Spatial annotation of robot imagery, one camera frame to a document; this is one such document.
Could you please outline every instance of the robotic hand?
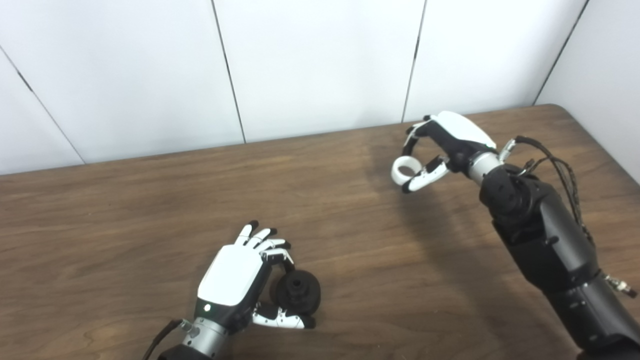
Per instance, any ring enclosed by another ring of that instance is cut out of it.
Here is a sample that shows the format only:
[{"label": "robotic hand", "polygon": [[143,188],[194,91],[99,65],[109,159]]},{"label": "robotic hand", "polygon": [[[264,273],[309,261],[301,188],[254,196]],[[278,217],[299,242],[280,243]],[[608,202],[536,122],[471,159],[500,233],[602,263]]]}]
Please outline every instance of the robotic hand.
[{"label": "robotic hand", "polygon": [[[425,117],[407,133],[402,156],[391,170],[392,179],[405,193],[448,172],[464,173],[480,186],[480,201],[489,209],[496,232],[524,277],[542,291],[583,349],[580,359],[640,359],[640,326],[613,291],[630,297],[637,294],[600,269],[593,239],[582,222],[575,176],[566,162],[524,136],[511,139],[498,153],[484,131],[449,111]],[[422,167],[411,154],[418,139],[427,136],[446,155]],[[545,157],[522,168],[505,163],[519,143],[536,147]],[[554,187],[533,176],[543,161],[555,167],[573,217]],[[414,175],[402,174],[401,167],[410,168]]]},{"label": "robotic hand", "polygon": [[[193,324],[187,320],[174,320],[158,334],[143,359],[148,359],[162,338],[178,326],[187,332],[186,337],[180,345],[164,351],[160,360],[210,360],[220,352],[228,336],[243,330],[251,322],[290,329],[316,326],[310,312],[294,312],[258,301],[273,265],[283,264],[287,274],[293,277],[300,277],[298,273],[312,275],[295,271],[287,251],[291,248],[288,242],[269,238],[276,234],[276,229],[263,229],[252,236],[257,227],[258,221],[251,221],[244,226],[235,243],[223,246],[216,255],[200,281]],[[317,304],[313,311],[319,304],[317,280],[315,285]]]}]

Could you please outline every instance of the wooden table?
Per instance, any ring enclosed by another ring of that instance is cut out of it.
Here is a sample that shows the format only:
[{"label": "wooden table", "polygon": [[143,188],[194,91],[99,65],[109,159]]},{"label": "wooden table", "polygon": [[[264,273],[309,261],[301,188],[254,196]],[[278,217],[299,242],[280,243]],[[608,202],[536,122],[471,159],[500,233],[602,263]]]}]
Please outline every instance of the wooden table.
[{"label": "wooden table", "polygon": [[[601,265],[640,286],[640,189],[567,112],[469,117],[500,146],[527,135],[569,161]],[[411,195],[392,183],[407,127],[0,177],[0,357],[139,359],[170,318],[192,315],[215,253],[256,218],[320,280],[318,326],[252,325],[224,358],[573,359],[472,181],[449,174]],[[425,140],[416,154],[436,149]],[[512,162],[531,157],[523,145]],[[559,183],[549,165],[538,173]],[[622,301],[640,320],[640,301]]]}]

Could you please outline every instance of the white ring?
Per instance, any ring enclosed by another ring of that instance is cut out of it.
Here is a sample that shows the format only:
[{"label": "white ring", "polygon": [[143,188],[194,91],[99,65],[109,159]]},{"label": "white ring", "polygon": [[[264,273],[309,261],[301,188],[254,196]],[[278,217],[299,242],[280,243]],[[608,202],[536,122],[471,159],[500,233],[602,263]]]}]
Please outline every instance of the white ring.
[{"label": "white ring", "polygon": [[[401,167],[408,167],[413,171],[413,175],[407,176],[400,172]],[[418,159],[412,156],[400,156],[394,161],[391,167],[391,178],[398,185],[402,185],[409,181],[413,176],[418,174],[422,170],[422,164]]]}]

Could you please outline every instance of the black cable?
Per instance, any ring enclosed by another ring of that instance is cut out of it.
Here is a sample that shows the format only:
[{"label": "black cable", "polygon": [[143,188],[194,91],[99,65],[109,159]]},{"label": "black cable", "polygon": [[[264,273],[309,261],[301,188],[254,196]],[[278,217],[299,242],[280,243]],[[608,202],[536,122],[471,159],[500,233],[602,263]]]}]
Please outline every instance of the black cable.
[{"label": "black cable", "polygon": [[[535,139],[528,138],[526,136],[516,136],[515,141],[516,143],[526,143],[528,145],[531,145],[539,149],[542,153],[546,155],[545,158],[542,158],[534,162],[533,164],[527,163],[527,165],[525,166],[525,172],[528,172],[528,173],[533,172],[534,170],[536,170],[536,168],[540,164],[542,164],[544,161],[547,161],[547,160],[549,160],[551,164],[553,164],[558,176],[560,177],[560,182],[562,182],[563,188],[566,192],[567,199],[568,199],[569,205],[571,206],[573,218],[576,224],[580,226],[580,228],[582,229],[582,232],[585,234],[587,239],[591,243],[593,243],[593,237],[591,236],[589,229],[587,229],[586,225],[584,225],[584,221],[582,221],[582,210],[580,208],[580,197],[578,196],[577,179],[575,177],[575,172],[573,171],[572,167],[566,161],[555,157],[544,145],[542,145],[542,143],[540,143]],[[567,175],[564,172],[565,169],[569,174],[568,175],[569,179],[567,179]]]},{"label": "black cable", "polygon": [[160,344],[160,341],[162,341],[162,339],[164,339],[164,337],[172,332],[175,328],[180,326],[180,324],[182,324],[182,319],[171,320],[168,324],[166,324],[164,329],[160,330],[160,332],[158,332],[158,335],[156,335],[153,341],[151,341],[151,345],[149,345],[149,348],[147,349],[147,352],[145,352],[145,355],[142,357],[142,360],[148,360],[156,346]]}]

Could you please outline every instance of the white wall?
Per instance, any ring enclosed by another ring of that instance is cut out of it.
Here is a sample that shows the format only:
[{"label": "white wall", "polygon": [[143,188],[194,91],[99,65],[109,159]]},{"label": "white wall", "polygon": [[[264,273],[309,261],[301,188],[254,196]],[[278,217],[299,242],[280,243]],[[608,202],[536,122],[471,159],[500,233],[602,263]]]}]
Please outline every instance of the white wall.
[{"label": "white wall", "polygon": [[640,1],[590,0],[537,104],[567,109],[640,183]]},{"label": "white wall", "polygon": [[214,0],[249,142],[400,122],[424,0]]},{"label": "white wall", "polygon": [[214,3],[2,1],[0,47],[94,162],[530,105],[584,0]]},{"label": "white wall", "polygon": [[405,121],[531,105],[585,0],[428,0]]},{"label": "white wall", "polygon": [[82,160],[0,51],[0,174]]},{"label": "white wall", "polygon": [[243,142],[207,0],[3,1],[0,46],[87,162]]}]

